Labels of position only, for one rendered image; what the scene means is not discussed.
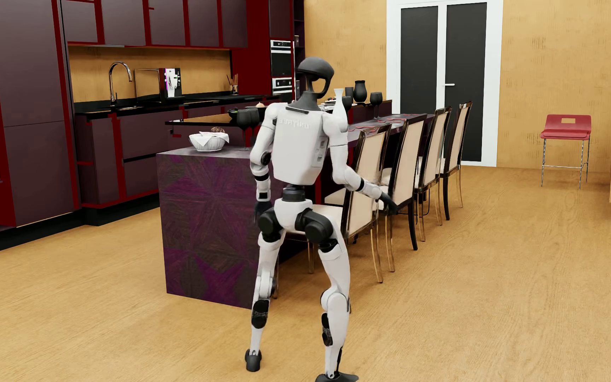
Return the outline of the dark grey robot head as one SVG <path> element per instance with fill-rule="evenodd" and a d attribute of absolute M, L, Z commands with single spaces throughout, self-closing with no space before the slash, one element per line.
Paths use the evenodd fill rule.
<path fill-rule="evenodd" d="M 327 94 L 335 74 L 334 68 L 320 57 L 307 57 L 298 65 L 295 71 L 297 74 L 305 75 L 307 90 L 301 94 L 298 100 L 292 103 L 292 106 L 306 111 L 318 111 L 318 100 Z M 312 85 L 317 80 L 325 81 L 324 88 L 319 92 L 314 91 Z"/>

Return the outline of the white left robot leg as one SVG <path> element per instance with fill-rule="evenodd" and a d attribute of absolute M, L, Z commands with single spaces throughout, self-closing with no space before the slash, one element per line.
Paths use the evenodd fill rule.
<path fill-rule="evenodd" d="M 257 372 L 260 369 L 262 354 L 259 346 L 263 328 L 267 324 L 270 299 L 277 285 L 275 270 L 278 252 L 285 235 L 273 206 L 259 217 L 257 225 L 260 230 L 259 263 L 251 308 L 250 348 L 244 356 L 246 369 L 250 372 Z"/>

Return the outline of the purple kitchen island table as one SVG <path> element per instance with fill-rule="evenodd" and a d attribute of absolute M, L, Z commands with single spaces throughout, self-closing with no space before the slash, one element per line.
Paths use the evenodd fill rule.
<path fill-rule="evenodd" d="M 205 156 L 192 147 L 157 155 L 168 293 L 251 310 L 260 230 L 250 151 L 235 150 L 237 158 L 232 151 Z M 270 201 L 284 239 L 288 233 L 306 237 L 295 226 L 313 201 L 305 187 L 274 178 L 271 157 L 272 144 Z"/>

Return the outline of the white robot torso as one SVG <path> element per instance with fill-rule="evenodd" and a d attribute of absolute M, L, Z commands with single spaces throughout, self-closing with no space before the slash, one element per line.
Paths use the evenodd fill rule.
<path fill-rule="evenodd" d="M 313 186 L 323 168 L 333 121 L 323 110 L 287 104 L 275 119 L 271 163 L 273 176 L 293 186 Z"/>

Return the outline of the red table runner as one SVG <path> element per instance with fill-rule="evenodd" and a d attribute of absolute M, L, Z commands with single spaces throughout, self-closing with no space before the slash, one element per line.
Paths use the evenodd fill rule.
<path fill-rule="evenodd" d="M 350 125 L 351 128 L 370 128 L 373 124 L 399 124 L 399 129 L 402 126 L 411 125 L 416 122 L 425 121 L 428 117 L 432 117 L 432 114 L 391 114 L 389 116 L 376 117 L 371 120 L 365 120 Z"/>

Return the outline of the white bowl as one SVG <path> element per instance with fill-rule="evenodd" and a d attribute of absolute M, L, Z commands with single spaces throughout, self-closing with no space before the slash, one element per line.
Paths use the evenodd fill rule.
<path fill-rule="evenodd" d="M 199 152 L 216 152 L 229 143 L 229 135 L 217 132 L 199 132 L 188 136 L 192 146 Z"/>

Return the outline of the white right robot leg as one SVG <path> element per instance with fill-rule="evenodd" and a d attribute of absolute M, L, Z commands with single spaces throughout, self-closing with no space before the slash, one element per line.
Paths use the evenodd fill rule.
<path fill-rule="evenodd" d="M 320 296 L 322 340 L 325 346 L 325 372 L 316 382 L 357 382 L 356 375 L 339 370 L 350 317 L 350 261 L 346 239 L 341 231 L 340 210 L 312 206 L 297 219 L 296 231 L 318 245 L 318 253 L 331 286 Z"/>

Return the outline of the dark kitchen counter cabinets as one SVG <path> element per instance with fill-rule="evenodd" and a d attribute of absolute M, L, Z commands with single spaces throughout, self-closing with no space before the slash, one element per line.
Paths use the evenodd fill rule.
<path fill-rule="evenodd" d="M 190 147 L 198 129 L 169 121 L 221 115 L 276 95 L 187 94 L 182 100 L 138 99 L 75 103 L 74 134 L 82 207 L 102 209 L 157 193 L 156 155 Z"/>

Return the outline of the built-in steel oven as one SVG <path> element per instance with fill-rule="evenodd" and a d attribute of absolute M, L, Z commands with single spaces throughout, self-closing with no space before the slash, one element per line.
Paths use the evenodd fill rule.
<path fill-rule="evenodd" d="M 291 41 L 269 41 L 272 94 L 282 102 L 293 99 L 293 46 Z"/>

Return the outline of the black coffee machine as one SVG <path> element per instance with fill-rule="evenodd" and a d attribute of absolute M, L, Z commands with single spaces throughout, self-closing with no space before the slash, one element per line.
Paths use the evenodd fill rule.
<path fill-rule="evenodd" d="M 184 98 L 181 90 L 180 68 L 158 68 L 158 79 L 161 100 Z"/>

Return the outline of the red bar stool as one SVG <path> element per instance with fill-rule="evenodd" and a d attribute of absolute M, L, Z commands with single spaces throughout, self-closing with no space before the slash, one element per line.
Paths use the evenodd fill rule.
<path fill-rule="evenodd" d="M 579 188 L 581 188 L 582 179 L 588 181 L 591 131 L 592 124 L 591 117 L 589 115 L 549 114 L 547 116 L 545 127 L 540 134 L 540 138 L 543 140 L 540 181 L 541 186 L 544 184 L 546 167 L 556 169 L 579 169 Z M 546 164 L 548 140 L 581 141 L 582 148 L 580 166 L 569 167 Z"/>

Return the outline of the chrome kitchen faucet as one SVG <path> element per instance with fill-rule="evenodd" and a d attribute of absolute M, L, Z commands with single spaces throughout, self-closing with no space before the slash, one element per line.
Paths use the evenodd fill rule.
<path fill-rule="evenodd" d="M 114 68 L 118 65 L 122 65 L 123 68 L 126 70 L 127 74 L 128 74 L 128 81 L 130 83 L 134 83 L 134 77 L 132 74 L 132 71 L 130 69 L 130 67 L 122 62 L 122 61 L 115 61 L 111 64 L 111 66 L 109 67 L 109 72 L 108 72 L 108 76 L 109 76 L 109 91 L 110 91 L 110 102 L 111 102 L 111 107 L 112 108 L 116 108 L 117 107 L 117 93 L 114 90 L 114 79 L 113 79 L 113 71 Z"/>

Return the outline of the tall dark red cabinet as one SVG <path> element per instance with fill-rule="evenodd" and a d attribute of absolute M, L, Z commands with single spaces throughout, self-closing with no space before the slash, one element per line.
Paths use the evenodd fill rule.
<path fill-rule="evenodd" d="M 0 105 L 14 225 L 79 209 L 60 0 L 0 0 Z"/>

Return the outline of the beige dining chair black frame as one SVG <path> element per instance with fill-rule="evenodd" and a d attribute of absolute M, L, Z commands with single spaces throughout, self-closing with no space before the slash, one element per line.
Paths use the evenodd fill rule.
<path fill-rule="evenodd" d="M 443 205 L 445 211 L 445 219 L 450 220 L 449 214 L 449 201 L 448 201 L 448 184 L 449 177 L 456 174 L 456 186 L 458 191 L 458 198 L 460 202 L 460 208 L 463 208 L 462 199 L 462 177 L 461 177 L 461 164 L 462 164 L 462 147 L 464 142 L 464 134 L 469 120 L 469 114 L 471 112 L 472 101 L 467 103 L 459 104 L 459 108 L 456 113 L 454 120 L 454 128 L 452 129 L 451 135 L 447 140 L 447 151 L 445 157 L 441 160 L 441 168 L 439 176 L 442 179 L 443 185 Z"/>
<path fill-rule="evenodd" d="M 419 235 L 420 241 L 426 240 L 425 227 L 424 227 L 424 209 L 423 209 L 423 195 L 428 192 L 429 199 L 435 202 L 435 211 L 437 214 L 438 225 L 442 225 L 442 215 L 440 210 L 440 196 L 432 197 L 431 189 L 440 184 L 441 174 L 441 156 L 444 145 L 444 136 L 446 134 L 446 128 L 449 121 L 452 107 L 446 107 L 437 109 L 432 119 L 431 125 L 428 129 L 428 137 L 426 138 L 426 147 L 421 155 L 421 168 L 417 172 L 415 177 L 414 196 L 415 204 L 415 216 L 418 217 L 420 222 Z"/>
<path fill-rule="evenodd" d="M 425 121 L 420 121 L 402 126 L 393 164 L 383 168 L 379 177 L 383 191 L 398 205 L 398 210 L 408 208 L 409 232 L 415 251 L 418 250 L 418 243 L 414 223 L 414 184 L 424 123 Z"/>
<path fill-rule="evenodd" d="M 354 150 L 352 169 L 361 178 L 372 184 L 378 181 L 383 153 L 387 145 L 390 125 L 382 125 L 376 129 L 376 134 L 367 136 L 360 133 Z M 334 217 L 337 227 L 342 233 L 345 246 L 362 233 L 369 232 L 371 239 L 371 258 L 378 283 L 383 282 L 380 255 L 378 255 L 378 204 L 375 199 L 359 192 L 343 189 L 344 204 L 315 204 L 313 210 L 317 213 Z"/>

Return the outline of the black double door white frame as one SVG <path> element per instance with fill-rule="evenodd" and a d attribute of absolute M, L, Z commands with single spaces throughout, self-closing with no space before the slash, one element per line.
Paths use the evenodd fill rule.
<path fill-rule="evenodd" d="M 467 165 L 495 167 L 503 0 L 387 0 L 386 91 L 395 113 L 472 101 Z"/>

